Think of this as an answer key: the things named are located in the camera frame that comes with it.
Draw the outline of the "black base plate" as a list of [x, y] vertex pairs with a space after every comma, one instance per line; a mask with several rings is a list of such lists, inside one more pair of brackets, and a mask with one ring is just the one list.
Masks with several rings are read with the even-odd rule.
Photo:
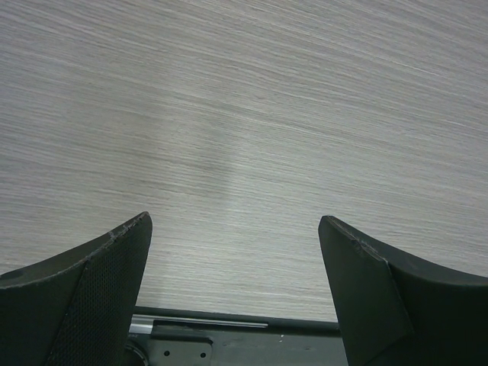
[[157, 326], [129, 332], [124, 365], [346, 365], [337, 323], [137, 307], [134, 318], [267, 323], [267, 329]]

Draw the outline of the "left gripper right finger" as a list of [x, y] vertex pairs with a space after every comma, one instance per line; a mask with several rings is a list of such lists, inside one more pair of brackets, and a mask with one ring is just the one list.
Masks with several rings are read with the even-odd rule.
[[485, 365], [487, 279], [429, 262], [333, 216], [319, 241], [350, 365]]

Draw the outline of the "aluminium rail bar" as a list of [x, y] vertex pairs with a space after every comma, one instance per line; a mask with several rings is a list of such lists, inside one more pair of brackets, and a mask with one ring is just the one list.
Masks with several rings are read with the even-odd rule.
[[146, 319], [134, 318], [130, 324], [130, 332], [138, 334], [151, 334], [157, 326], [186, 327], [192, 329], [267, 329], [267, 323], [249, 323], [226, 320], [208, 319]]

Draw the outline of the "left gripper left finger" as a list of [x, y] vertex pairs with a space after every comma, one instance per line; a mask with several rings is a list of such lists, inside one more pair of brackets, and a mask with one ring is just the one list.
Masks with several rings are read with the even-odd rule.
[[142, 212], [1, 276], [3, 365], [120, 365], [152, 238]]

